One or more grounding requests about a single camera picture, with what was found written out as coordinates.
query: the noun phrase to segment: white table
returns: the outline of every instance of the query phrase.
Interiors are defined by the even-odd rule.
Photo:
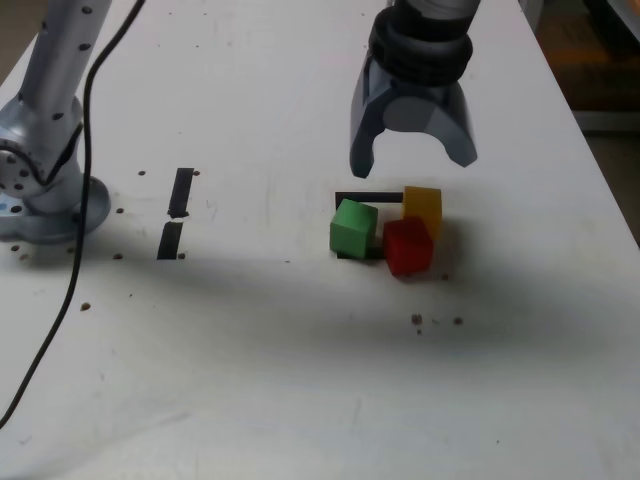
[[[387,133],[359,180],[349,107],[384,4],[147,2],[93,103],[95,175],[125,213],[89,237],[0,478],[638,478],[640,255],[524,16],[484,0],[471,28],[474,165]],[[202,173],[187,258],[159,262],[179,167]],[[443,190],[428,279],[329,252],[335,191],[404,185]],[[9,247],[2,405],[71,263]]]

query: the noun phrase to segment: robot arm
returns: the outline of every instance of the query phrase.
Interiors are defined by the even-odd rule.
[[[477,158],[458,80],[480,0],[397,0],[373,25],[351,106],[351,171],[366,178],[385,129],[436,137],[457,164]]]
[[[49,0],[18,94],[0,111],[0,194],[7,204],[0,239],[72,240],[82,192],[76,98],[111,0]],[[109,213],[106,187],[94,179],[87,230]]]

